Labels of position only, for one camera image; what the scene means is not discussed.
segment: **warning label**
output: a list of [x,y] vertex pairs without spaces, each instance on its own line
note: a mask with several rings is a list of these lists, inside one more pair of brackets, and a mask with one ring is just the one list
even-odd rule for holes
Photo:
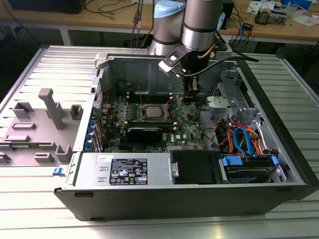
[[148,183],[146,158],[112,159],[111,185],[145,185]]

